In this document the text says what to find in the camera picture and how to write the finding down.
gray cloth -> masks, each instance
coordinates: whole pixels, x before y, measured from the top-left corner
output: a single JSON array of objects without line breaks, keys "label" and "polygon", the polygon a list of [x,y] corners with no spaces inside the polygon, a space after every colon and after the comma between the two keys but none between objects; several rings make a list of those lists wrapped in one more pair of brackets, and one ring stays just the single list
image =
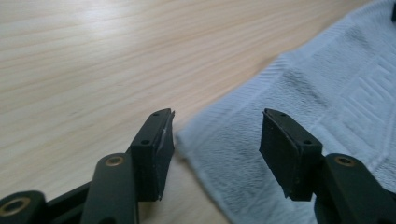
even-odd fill
[{"label": "gray cloth", "polygon": [[232,223],[315,223],[313,203],[285,199],[259,153],[262,111],[290,114],[324,154],[361,160],[396,191],[394,1],[375,1],[198,114],[178,149]]}]

towel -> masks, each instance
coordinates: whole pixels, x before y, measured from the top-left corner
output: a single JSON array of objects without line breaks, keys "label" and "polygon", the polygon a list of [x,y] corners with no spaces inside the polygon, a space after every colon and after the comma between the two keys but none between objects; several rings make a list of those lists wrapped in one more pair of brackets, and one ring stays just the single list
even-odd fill
[{"label": "towel", "polygon": [[262,111],[284,111],[324,145],[361,160],[396,191],[394,0],[374,1],[210,105],[177,147],[232,223],[316,223],[313,202],[285,199],[259,152]]}]

table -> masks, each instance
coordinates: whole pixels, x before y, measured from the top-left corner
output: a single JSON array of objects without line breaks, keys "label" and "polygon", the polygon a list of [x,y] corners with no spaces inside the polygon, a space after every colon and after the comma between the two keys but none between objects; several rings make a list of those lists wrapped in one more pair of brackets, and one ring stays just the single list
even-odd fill
[{"label": "table", "polygon": [[[150,113],[175,133],[279,53],[367,0],[1,1],[0,197],[53,199],[123,152]],[[176,152],[142,223],[227,223]]]}]

washcloth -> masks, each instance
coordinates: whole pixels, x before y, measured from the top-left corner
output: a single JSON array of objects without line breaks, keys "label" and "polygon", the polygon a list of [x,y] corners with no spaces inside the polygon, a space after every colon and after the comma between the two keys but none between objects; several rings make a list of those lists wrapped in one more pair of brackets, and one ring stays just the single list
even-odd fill
[{"label": "washcloth", "polygon": [[285,199],[259,152],[262,111],[284,111],[324,145],[361,160],[396,191],[394,0],[374,1],[200,112],[178,150],[232,223],[316,223],[314,205]]}]

wooden table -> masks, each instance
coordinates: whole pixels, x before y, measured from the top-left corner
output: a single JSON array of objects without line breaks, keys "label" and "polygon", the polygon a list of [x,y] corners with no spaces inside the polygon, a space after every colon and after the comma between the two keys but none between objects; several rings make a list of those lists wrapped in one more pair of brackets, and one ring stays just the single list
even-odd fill
[{"label": "wooden table", "polygon": [[[123,152],[151,112],[175,133],[367,0],[1,1],[0,198],[53,199]],[[142,223],[227,223],[176,155]]]}]

